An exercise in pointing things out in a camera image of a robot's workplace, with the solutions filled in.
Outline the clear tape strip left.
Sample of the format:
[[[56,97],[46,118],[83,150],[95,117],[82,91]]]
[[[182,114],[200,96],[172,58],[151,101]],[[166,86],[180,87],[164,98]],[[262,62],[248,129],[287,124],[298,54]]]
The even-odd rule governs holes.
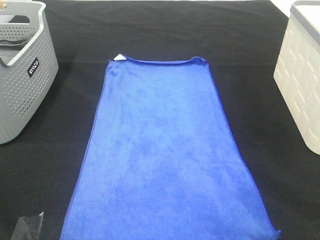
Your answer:
[[[38,215],[19,217],[10,240],[38,240],[43,218],[44,212]]]

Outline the grey towel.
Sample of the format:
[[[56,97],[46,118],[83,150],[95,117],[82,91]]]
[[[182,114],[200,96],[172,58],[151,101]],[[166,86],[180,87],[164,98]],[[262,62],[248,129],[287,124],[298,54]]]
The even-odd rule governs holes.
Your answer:
[[[8,64],[30,41],[31,37],[23,36],[16,39],[0,39],[0,62]]]

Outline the blue microfibre towel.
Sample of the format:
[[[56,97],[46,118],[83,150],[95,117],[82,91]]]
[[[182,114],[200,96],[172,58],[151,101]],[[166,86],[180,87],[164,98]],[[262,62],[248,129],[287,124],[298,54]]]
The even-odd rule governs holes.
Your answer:
[[[208,62],[119,55],[62,240],[277,240]]]

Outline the grey perforated laundry basket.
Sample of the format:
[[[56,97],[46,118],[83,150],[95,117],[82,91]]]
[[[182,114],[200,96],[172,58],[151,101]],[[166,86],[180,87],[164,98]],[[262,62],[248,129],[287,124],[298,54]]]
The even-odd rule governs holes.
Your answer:
[[[31,39],[8,63],[0,62],[0,142],[15,139],[48,93],[59,65],[45,15],[46,4],[2,0],[1,16],[23,16],[28,22],[0,25],[0,39]]]

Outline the white plastic storage basket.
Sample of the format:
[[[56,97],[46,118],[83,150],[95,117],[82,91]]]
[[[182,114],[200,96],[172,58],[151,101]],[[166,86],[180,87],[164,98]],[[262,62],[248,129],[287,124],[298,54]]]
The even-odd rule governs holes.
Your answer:
[[[275,66],[274,80],[305,145],[320,153],[320,2],[297,0]]]

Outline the black table cloth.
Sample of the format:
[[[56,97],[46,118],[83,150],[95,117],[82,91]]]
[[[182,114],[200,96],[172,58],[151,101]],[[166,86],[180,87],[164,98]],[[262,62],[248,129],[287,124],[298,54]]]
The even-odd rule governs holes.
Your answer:
[[[0,237],[44,214],[57,240],[109,60],[209,62],[240,154],[283,240],[320,237],[320,157],[273,78],[288,17],[257,1],[46,1],[58,73],[21,134],[0,147]]]

